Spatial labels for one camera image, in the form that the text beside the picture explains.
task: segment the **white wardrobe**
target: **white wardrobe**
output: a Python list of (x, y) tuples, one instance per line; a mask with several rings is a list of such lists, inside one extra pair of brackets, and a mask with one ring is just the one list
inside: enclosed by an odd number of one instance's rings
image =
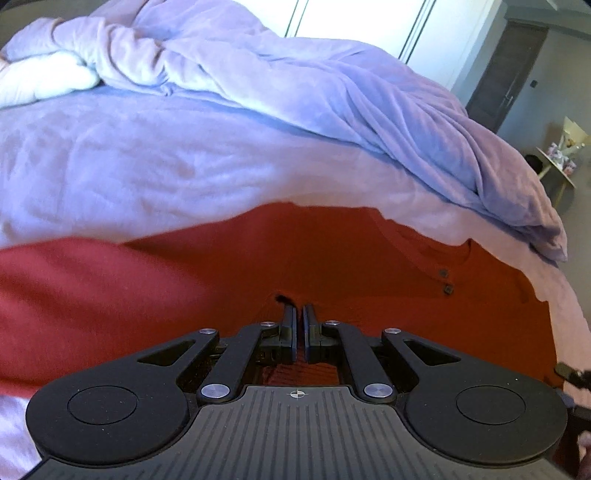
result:
[(452, 89), (502, 0), (238, 0), (280, 36), (344, 38), (383, 48)]

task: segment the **metal pin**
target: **metal pin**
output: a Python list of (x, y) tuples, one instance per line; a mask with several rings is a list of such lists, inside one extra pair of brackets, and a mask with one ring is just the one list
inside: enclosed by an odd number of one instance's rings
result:
[(384, 383), (372, 383), (363, 389), (364, 393), (368, 397), (372, 398), (386, 398), (394, 393), (394, 390), (390, 385)]
[(230, 393), (230, 388), (221, 383), (205, 385), (201, 389), (201, 395), (207, 398), (223, 398)]

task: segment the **shirt fabric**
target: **shirt fabric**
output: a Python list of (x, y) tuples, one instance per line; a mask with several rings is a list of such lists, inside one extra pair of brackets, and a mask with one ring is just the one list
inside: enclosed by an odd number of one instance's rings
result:
[[(473, 240), (451, 247), (368, 208), (258, 207), (127, 244), (67, 238), (0, 252), (0, 394), (203, 327), (280, 321), (279, 296), (366, 335), (397, 327), (553, 385), (548, 304)], [(274, 384), (332, 384), (326, 365)]]

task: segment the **crumpled blanket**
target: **crumpled blanket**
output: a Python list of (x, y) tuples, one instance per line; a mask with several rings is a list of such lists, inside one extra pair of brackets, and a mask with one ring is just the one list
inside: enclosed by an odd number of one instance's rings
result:
[(519, 152), (379, 48), (280, 38), (231, 0), (111, 0), (90, 17), (36, 20), (2, 55), (16, 61), (59, 50), (119, 89), (240, 106), (386, 153), (451, 202), (515, 228), (552, 260), (566, 259), (560, 218)]

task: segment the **white wall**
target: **white wall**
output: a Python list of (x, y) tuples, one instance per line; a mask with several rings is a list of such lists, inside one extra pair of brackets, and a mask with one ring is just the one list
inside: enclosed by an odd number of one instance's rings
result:
[[(539, 85), (533, 89), (532, 80)], [(532, 72), (499, 136), (527, 153), (560, 138), (564, 117), (591, 132), (591, 41), (550, 30)], [(569, 239), (569, 262), (561, 269), (591, 320), (591, 146), (573, 174), (558, 212)]]
[(502, 0), (437, 0), (408, 66), (452, 89), (471, 66)]
[(452, 93), (460, 99), (464, 106), (468, 104), (474, 90), (476, 90), (478, 82), (480, 82), (480, 78), (482, 78), (486, 67), (488, 67), (492, 54), (495, 52), (496, 46), (501, 39), (501, 35), (507, 26), (507, 20), (505, 19), (507, 8), (507, 4), (503, 2), (492, 20), (490, 29), (482, 43), (482, 47), (475, 55), (473, 61), (468, 61), (464, 71), (462, 71), (456, 84), (452, 88)]

